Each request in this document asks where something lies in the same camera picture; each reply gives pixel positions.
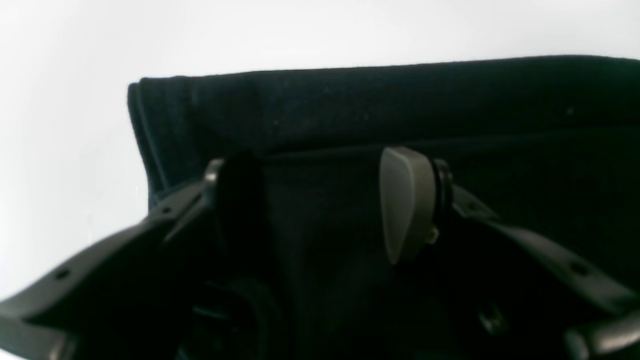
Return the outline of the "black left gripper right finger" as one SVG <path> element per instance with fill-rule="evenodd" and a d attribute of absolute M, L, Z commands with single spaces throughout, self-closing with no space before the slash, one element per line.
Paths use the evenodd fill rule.
<path fill-rule="evenodd" d="M 389 262 L 434 276 L 471 358 L 639 358 L 638 290 L 500 219 L 443 159 L 387 146 L 378 180 Z"/>

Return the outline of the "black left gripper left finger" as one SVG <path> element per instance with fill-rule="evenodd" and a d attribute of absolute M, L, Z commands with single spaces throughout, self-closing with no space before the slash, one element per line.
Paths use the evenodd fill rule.
<path fill-rule="evenodd" d="M 212 159 L 139 223 L 2 300 L 1 350 L 23 360 L 173 359 L 209 267 L 229 261 L 224 202 L 256 190 L 259 171 L 253 153 Z"/>

